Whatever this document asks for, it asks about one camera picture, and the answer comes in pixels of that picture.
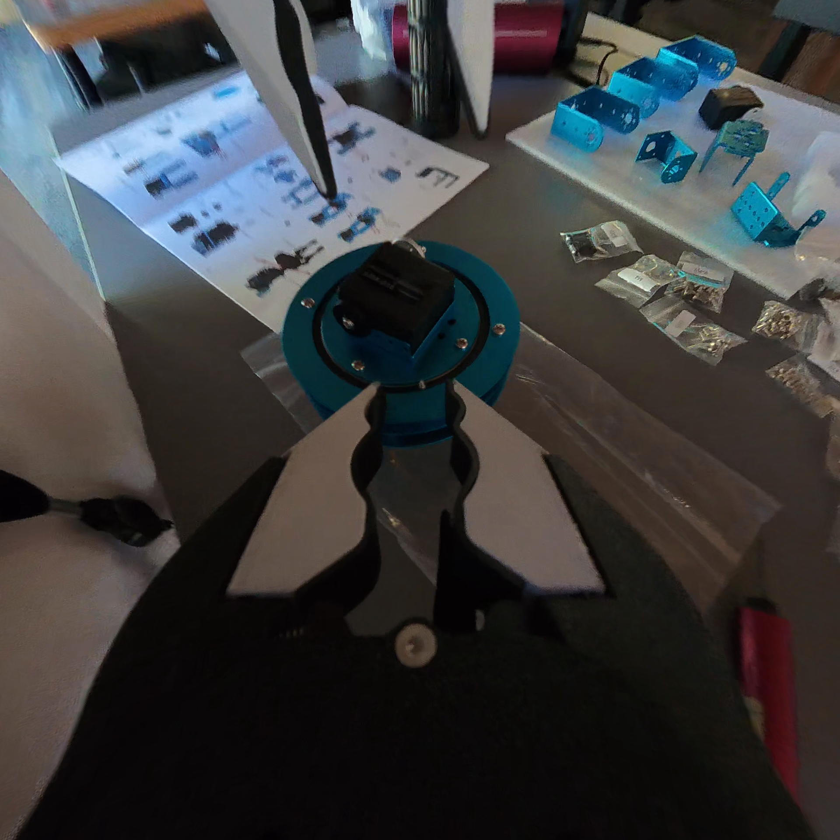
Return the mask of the printed instruction manual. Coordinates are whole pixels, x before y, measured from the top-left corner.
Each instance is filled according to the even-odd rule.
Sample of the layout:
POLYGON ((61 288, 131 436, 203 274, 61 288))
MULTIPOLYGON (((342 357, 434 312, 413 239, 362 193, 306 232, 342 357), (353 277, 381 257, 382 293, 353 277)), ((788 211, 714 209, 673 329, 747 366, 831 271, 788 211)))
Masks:
POLYGON ((338 192, 324 197, 243 71, 57 159, 270 330, 330 261, 407 235, 488 170, 311 79, 338 192))

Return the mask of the group of small screw bags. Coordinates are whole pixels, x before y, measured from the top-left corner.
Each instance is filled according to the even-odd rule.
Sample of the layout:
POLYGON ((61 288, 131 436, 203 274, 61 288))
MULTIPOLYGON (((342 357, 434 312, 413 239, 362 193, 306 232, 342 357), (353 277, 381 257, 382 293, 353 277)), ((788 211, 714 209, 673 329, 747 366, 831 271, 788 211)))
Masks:
POLYGON ((734 271, 720 261, 685 250, 675 263, 642 250, 625 223, 611 220, 560 233, 576 264, 638 255, 633 264, 612 269, 595 286, 638 310, 657 331, 709 366, 718 365, 750 338, 783 345, 792 356, 772 365, 766 376, 800 405, 829 423, 826 469, 838 480, 838 300, 820 302, 820 311, 802 311, 782 301, 763 301, 749 335, 715 322, 734 271))

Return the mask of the dark grey desk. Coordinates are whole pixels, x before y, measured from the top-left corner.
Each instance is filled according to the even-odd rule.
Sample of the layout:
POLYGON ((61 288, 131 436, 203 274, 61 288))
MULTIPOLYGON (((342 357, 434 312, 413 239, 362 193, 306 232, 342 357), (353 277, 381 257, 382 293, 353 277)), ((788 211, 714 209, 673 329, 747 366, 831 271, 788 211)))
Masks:
MULTIPOLYGON (((600 196, 507 142, 572 92, 558 77, 498 77, 490 133, 449 145, 489 170, 422 224, 420 238, 492 265, 522 320, 626 399, 780 503, 709 623, 726 643, 730 610, 763 594, 791 621, 800 802, 838 838, 838 559, 826 551, 838 487, 826 473, 827 423, 769 379, 784 348, 751 339, 717 366, 692 358, 635 310, 594 288, 559 232, 621 216, 600 196)), ((130 387, 175 525, 189 536, 298 426, 241 350, 267 328, 100 196, 70 184, 130 387)))

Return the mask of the white crumpled plastic bag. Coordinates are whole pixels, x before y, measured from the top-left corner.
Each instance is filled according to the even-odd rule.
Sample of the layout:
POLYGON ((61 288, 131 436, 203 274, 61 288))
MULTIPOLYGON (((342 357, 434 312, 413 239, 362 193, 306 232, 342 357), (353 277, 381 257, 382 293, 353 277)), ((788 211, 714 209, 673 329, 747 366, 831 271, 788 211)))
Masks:
POLYGON ((395 65, 392 25, 402 1, 350 1, 352 23, 364 52, 373 60, 395 65))

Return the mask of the black servo motor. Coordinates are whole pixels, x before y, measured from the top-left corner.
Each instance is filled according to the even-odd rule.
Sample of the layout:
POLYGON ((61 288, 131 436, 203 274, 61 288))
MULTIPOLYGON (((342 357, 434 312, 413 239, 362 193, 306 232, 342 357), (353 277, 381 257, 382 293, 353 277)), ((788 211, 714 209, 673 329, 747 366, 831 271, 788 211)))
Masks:
POLYGON ((709 90, 698 108, 698 115, 709 130, 718 131, 726 123, 739 121, 749 112, 763 107, 762 99, 750 87, 719 87, 709 90))

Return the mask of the red screwdriver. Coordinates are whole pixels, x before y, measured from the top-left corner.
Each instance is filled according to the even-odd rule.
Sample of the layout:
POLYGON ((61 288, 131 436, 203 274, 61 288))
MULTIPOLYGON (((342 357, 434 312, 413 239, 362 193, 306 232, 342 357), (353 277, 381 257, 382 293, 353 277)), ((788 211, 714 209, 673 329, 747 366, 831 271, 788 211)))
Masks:
POLYGON ((737 630, 742 696, 776 773, 798 802, 800 755, 791 624, 774 602, 751 597, 738 609, 737 630))

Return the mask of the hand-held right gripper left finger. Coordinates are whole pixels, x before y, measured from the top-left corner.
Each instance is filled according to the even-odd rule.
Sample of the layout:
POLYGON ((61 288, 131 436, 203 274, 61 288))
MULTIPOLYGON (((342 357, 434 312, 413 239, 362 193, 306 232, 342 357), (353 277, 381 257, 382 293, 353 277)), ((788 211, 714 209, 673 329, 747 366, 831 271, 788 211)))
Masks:
POLYGON ((302 613, 331 602, 348 613, 373 592, 382 552, 370 485, 384 419, 373 383, 284 454, 228 596, 274 597, 302 613))

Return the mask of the small blue angle bracket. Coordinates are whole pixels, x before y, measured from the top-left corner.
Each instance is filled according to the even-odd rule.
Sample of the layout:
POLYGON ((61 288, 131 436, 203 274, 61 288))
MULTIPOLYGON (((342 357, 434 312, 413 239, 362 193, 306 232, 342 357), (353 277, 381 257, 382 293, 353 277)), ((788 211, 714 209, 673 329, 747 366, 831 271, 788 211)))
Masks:
POLYGON ((652 132, 645 136, 636 154, 636 163, 659 164, 659 180, 676 184, 685 180, 698 152, 671 131, 652 132))

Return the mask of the black ribbed cylinder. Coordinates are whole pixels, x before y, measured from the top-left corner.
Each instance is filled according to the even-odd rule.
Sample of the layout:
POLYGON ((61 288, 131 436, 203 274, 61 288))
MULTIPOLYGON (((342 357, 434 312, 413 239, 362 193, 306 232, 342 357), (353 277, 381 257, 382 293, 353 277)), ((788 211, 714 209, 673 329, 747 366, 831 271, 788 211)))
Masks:
POLYGON ((407 9, 412 127, 430 140, 459 129, 459 97, 448 52, 447 2, 409 1, 407 9))

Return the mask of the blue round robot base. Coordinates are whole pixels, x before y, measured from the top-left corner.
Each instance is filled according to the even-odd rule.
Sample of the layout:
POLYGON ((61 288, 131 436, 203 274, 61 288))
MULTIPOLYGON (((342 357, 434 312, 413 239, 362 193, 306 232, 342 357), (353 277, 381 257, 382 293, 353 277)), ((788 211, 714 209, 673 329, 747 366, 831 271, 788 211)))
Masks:
POLYGON ((507 282, 478 257, 401 238, 317 270, 280 335, 290 374, 321 419, 378 384, 383 445, 416 448, 451 435, 448 382, 494 405, 518 349, 520 312, 507 282))

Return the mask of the white shirt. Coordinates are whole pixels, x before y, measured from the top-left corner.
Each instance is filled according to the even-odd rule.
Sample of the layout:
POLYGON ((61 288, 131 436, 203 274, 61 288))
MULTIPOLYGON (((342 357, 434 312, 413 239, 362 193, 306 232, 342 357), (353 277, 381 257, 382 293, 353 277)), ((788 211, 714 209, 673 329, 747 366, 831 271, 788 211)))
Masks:
MULTIPOLYGON (((65 501, 126 496, 169 513, 89 275, 1 174, 1 461, 65 501)), ((51 512, 2 524, 1 833, 55 772, 126 616, 177 549, 133 549, 51 512)))

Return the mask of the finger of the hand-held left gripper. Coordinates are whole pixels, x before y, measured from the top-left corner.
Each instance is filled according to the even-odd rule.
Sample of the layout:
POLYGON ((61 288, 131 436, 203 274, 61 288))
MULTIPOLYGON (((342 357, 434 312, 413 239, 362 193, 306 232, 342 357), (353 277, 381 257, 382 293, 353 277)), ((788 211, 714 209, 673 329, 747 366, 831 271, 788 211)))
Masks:
POLYGON ((208 1, 206 7, 281 134, 325 198, 338 189, 321 106, 316 51, 299 1, 208 1))
POLYGON ((492 1, 447 1, 448 57, 470 131, 486 138, 494 77, 495 4, 492 1))

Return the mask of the blue perforated U bracket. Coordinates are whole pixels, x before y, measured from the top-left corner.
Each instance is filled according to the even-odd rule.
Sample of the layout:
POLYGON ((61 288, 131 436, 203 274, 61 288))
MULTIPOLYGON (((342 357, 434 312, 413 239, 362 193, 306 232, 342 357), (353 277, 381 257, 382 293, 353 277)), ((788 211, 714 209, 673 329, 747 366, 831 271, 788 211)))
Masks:
POLYGON ((791 225, 774 202, 790 179, 791 174, 783 171, 767 191, 750 182, 731 205, 732 215, 753 243, 772 249, 792 248, 807 230, 825 219, 826 211, 817 209, 799 227, 791 225))

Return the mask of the large clear plastic bag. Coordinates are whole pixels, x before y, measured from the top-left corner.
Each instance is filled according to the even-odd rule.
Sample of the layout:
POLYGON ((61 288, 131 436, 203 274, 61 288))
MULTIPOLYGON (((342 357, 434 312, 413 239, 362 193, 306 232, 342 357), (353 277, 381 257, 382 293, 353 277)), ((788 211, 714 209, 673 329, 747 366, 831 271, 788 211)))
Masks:
MULTIPOLYGON (((304 434, 321 418, 292 376, 278 333, 242 351, 304 434)), ((598 374, 521 323, 495 410, 560 457, 663 558, 709 617, 780 504, 627 400, 598 374)), ((379 523, 435 583, 439 513, 455 499, 449 443, 387 449, 374 480, 379 523)))

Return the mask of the blue claw-shaped bracket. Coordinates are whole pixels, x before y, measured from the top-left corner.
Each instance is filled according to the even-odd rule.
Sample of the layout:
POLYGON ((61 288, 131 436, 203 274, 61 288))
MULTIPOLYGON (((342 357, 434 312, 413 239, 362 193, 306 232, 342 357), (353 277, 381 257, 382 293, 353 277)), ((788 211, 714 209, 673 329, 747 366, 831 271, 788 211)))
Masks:
POLYGON ((744 161, 731 184, 735 186, 741 181, 756 156, 764 152, 769 137, 770 130, 759 121, 739 119, 725 122, 707 148, 699 172, 706 169, 715 152, 725 151, 744 161))

